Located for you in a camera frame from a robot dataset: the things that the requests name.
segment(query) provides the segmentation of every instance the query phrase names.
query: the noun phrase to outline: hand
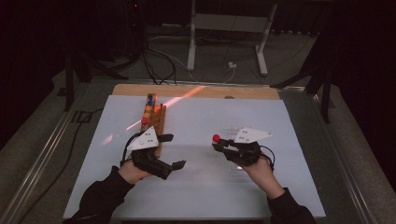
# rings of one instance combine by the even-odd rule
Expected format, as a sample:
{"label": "hand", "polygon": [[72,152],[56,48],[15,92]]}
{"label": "hand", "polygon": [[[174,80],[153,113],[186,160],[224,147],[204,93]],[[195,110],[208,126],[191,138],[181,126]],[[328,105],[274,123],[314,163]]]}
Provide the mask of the hand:
{"label": "hand", "polygon": [[150,173],[135,167],[132,160],[126,161],[121,166],[119,169],[119,174],[130,184],[135,184],[144,177],[151,175]]}
{"label": "hand", "polygon": [[260,157],[259,160],[252,165],[241,167],[247,172],[253,182],[256,183],[260,189],[264,190],[268,198],[274,199],[285,193],[285,190],[277,182],[270,164],[265,157]]}

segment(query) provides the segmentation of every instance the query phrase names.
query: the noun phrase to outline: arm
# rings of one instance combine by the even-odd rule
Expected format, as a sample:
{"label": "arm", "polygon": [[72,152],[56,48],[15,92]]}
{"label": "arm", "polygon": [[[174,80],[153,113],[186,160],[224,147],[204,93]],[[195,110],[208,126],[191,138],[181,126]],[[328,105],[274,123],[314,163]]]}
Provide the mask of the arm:
{"label": "arm", "polygon": [[114,210],[124,202],[124,197],[139,180],[149,173],[136,168],[132,161],[121,168],[113,166],[110,175],[103,181],[96,181],[84,192],[79,210],[64,224],[95,223],[105,224],[111,219]]}
{"label": "arm", "polygon": [[264,157],[250,166],[242,167],[260,189],[267,194],[268,205],[273,216],[273,223],[316,223],[309,210],[297,204],[288,189],[283,189],[277,182],[270,166]]}

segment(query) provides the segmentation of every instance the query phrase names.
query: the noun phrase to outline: white stand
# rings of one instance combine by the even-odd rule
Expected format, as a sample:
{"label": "white stand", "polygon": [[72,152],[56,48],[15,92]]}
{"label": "white stand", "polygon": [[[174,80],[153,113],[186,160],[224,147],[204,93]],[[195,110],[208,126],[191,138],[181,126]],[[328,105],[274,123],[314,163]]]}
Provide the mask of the white stand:
{"label": "white stand", "polygon": [[192,72],[195,62],[195,29],[210,30],[233,30],[243,32],[262,33],[262,42],[256,46],[257,61],[260,67],[260,74],[268,74],[262,51],[271,30],[272,21],[276,12],[277,4],[271,6],[270,14],[267,18],[242,17],[228,15],[200,14],[195,12],[195,0],[191,2],[191,40],[187,69]]}

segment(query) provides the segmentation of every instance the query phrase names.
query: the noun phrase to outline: black jacket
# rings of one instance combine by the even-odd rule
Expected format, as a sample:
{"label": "black jacket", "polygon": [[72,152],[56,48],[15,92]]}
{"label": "black jacket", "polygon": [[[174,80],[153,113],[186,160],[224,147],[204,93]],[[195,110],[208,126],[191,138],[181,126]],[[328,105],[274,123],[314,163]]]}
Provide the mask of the black jacket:
{"label": "black jacket", "polygon": [[[96,181],[84,192],[79,210],[64,224],[107,224],[114,210],[124,202],[124,197],[134,185],[126,182],[113,166],[110,175],[103,181]],[[280,197],[268,199],[273,216],[271,223],[311,224],[316,223],[309,210],[297,204],[288,189]]]}

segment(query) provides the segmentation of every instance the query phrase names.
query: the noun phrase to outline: dark background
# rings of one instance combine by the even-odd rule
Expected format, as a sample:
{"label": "dark background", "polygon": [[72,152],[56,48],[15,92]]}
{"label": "dark background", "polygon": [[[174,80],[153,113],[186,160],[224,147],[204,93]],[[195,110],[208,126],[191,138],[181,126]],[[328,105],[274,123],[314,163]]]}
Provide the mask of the dark background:
{"label": "dark background", "polygon": [[[92,31],[103,32],[95,21],[94,2],[1,1],[0,148],[52,91],[51,78],[64,70],[64,48],[56,35],[60,26],[66,31],[87,32],[86,27],[77,26],[85,21],[98,25],[99,28]],[[147,9],[144,19],[148,25],[190,22],[189,1],[142,2]],[[229,1],[203,0],[197,11],[238,15],[266,13],[254,9],[258,7],[239,5],[240,1],[232,5],[225,2]],[[391,1],[289,1],[279,5],[272,27],[276,34],[291,31],[318,35],[320,32],[303,71],[321,63],[334,46],[341,46],[333,62],[332,83],[340,88],[394,189],[395,17],[396,7]]]}

